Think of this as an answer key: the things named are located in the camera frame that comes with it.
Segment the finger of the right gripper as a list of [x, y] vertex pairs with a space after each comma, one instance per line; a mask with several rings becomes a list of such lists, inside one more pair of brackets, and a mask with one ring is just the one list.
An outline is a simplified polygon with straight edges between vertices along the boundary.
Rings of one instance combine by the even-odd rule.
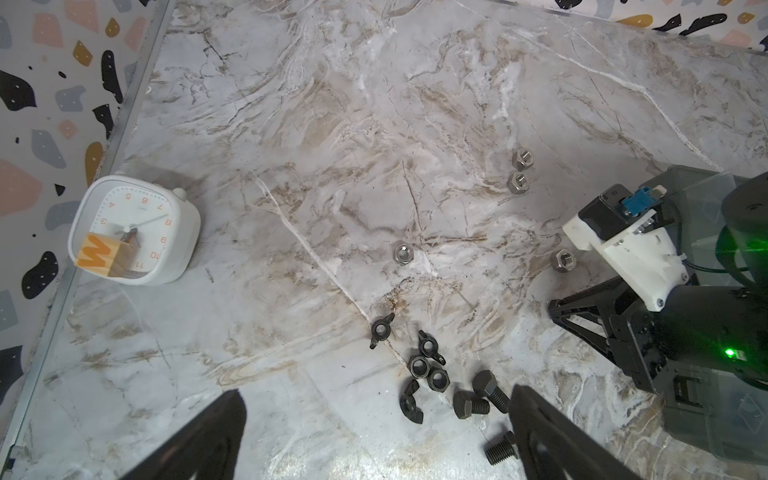
[[636, 294], [620, 277], [564, 298], [550, 300], [547, 312], [559, 327], [586, 342], [612, 363], [629, 363], [627, 311]]

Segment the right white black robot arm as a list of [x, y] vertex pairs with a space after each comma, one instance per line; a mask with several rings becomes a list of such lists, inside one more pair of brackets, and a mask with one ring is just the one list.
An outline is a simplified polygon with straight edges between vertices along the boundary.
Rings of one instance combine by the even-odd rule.
[[699, 267], [671, 226], [692, 221], [662, 185], [616, 184], [564, 226], [574, 246], [596, 251], [615, 277], [549, 303], [551, 320], [589, 344], [641, 390], [658, 393], [674, 363], [767, 386], [767, 178], [747, 180], [723, 199], [715, 243], [729, 286], [702, 285]]

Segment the grey compartment organizer box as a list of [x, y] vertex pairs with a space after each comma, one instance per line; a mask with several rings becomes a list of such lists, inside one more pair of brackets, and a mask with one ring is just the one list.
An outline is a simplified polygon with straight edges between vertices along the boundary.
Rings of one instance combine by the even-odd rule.
[[670, 360], [663, 426], [720, 459], [767, 462], [767, 176], [673, 166], [662, 211], [692, 280], [652, 329]]

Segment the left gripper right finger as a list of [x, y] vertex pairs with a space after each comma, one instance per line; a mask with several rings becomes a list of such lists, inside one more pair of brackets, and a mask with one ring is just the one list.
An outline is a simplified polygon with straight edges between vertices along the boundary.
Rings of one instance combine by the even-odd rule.
[[637, 479], [533, 388], [516, 385], [509, 417], [528, 479]]

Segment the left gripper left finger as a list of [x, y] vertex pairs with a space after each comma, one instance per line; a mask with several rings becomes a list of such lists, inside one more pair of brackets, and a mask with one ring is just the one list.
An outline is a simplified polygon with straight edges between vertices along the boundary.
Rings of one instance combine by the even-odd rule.
[[123, 477], [232, 479], [246, 419], [243, 397], [228, 390]]

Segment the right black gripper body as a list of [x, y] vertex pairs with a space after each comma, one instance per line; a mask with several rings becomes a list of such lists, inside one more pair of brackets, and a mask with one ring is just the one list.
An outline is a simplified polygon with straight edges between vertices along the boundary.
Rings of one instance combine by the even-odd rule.
[[765, 288], [681, 285], [659, 312], [636, 295], [627, 315], [630, 362], [614, 364], [636, 387], [660, 392], [677, 363], [728, 372], [767, 389]]

